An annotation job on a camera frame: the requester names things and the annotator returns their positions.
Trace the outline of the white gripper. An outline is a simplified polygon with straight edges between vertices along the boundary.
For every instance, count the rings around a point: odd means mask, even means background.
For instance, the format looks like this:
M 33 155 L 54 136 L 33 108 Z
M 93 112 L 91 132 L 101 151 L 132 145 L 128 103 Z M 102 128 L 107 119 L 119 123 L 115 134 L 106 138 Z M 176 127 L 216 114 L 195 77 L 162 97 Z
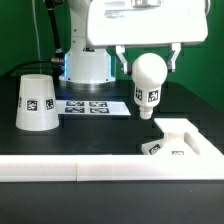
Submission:
M 87 43 L 95 48 L 116 46 L 125 75 L 132 74 L 125 47 L 171 44 L 167 68 L 173 73 L 180 43 L 200 43 L 208 35 L 204 0 L 151 0 L 136 5 L 142 1 L 93 0 L 87 16 Z

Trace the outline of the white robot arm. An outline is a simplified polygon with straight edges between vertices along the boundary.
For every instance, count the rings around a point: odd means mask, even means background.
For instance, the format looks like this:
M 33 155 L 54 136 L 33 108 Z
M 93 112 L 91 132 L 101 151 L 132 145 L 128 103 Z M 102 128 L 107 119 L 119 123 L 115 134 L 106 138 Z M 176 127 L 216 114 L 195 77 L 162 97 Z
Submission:
M 167 46 L 168 70 L 184 45 L 203 42 L 211 0 L 67 0 L 71 46 L 65 55 L 61 83 L 77 89 L 99 89 L 115 82 L 109 48 L 123 72 L 131 72 L 127 48 Z

